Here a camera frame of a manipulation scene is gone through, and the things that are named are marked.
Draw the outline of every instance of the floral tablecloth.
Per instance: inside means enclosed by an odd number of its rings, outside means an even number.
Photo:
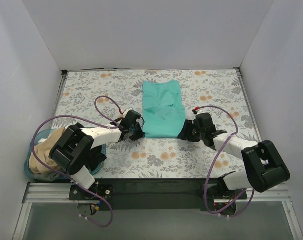
[[[192,120],[192,109],[215,105],[226,109],[239,126],[238,137],[257,141],[252,117],[246,104],[241,84],[235,70],[117,70],[83,71],[68,74],[63,96],[56,115],[74,115],[97,123],[108,124],[95,109],[97,96],[113,98],[123,110],[133,108],[143,112],[144,81],[166,83],[180,82],[183,105],[187,118]],[[99,99],[98,107],[111,118],[120,114],[109,99]],[[218,130],[235,131],[229,117],[209,109]],[[53,128],[75,123],[72,119],[58,119]],[[86,127],[94,127],[81,122]],[[107,160],[96,178],[204,178],[216,151],[204,143],[180,139],[140,139],[131,142],[111,143],[107,146]],[[221,154],[211,177],[217,178],[231,171],[244,169],[242,160]]]

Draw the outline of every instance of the tan garment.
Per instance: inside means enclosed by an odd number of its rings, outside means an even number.
[[[58,128],[49,136],[49,138],[46,141],[35,146],[35,152],[37,156],[40,158],[40,160],[56,170],[60,170],[61,167],[58,166],[57,163],[50,158],[50,152],[64,132],[65,132],[64,127]],[[52,172],[52,170],[43,166],[35,158],[33,153],[31,153],[29,159],[29,168],[34,174],[47,174]]]

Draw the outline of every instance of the teal shirt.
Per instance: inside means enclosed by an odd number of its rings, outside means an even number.
[[[144,81],[142,91],[146,138],[177,138],[186,120],[180,83]]]

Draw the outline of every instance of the white wall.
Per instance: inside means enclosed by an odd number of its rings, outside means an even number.
[[[21,0],[0,0],[0,239],[12,239],[36,128],[51,117],[60,70]]]
[[[291,173],[303,231],[303,0],[275,0],[240,70],[261,135]]]
[[[239,67],[274,0],[22,0],[60,69]]]

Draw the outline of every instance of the plastic basket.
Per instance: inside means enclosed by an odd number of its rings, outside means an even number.
[[[35,146],[38,145],[38,142],[39,142],[41,139],[47,139],[47,138],[50,136],[50,134],[51,134],[52,132],[54,132],[55,130],[56,130],[56,129],[47,129],[47,130],[44,130],[44,131],[39,132],[39,133],[37,134],[37,136],[36,136]],[[26,161],[25,161],[25,164],[24,164],[24,169],[25,169],[26,175],[27,175],[29,178],[31,178],[31,179],[36,179],[36,178],[35,178],[35,175],[36,175],[36,174],[33,173],[32,170],[29,168],[29,165],[30,165],[30,158],[31,158],[31,155],[32,155],[32,147],[33,147],[32,144],[33,144],[33,143],[31,142],[31,143],[30,143],[30,146],[29,146],[29,152],[28,152],[28,155],[27,155],[27,159],[26,159]],[[102,146],[102,153],[105,154],[105,155],[106,155],[106,149],[107,149],[107,146],[106,146],[106,144],[104,144],[104,145]],[[94,171],[89,171],[89,172],[91,173],[91,175],[95,175],[95,174],[97,174],[97,173],[102,169],[103,165],[104,165],[104,161],[103,161],[101,164],[99,164],[98,167],[97,167]],[[66,179],[66,177],[60,176],[60,177],[58,177],[58,178],[56,178],[56,179]]]

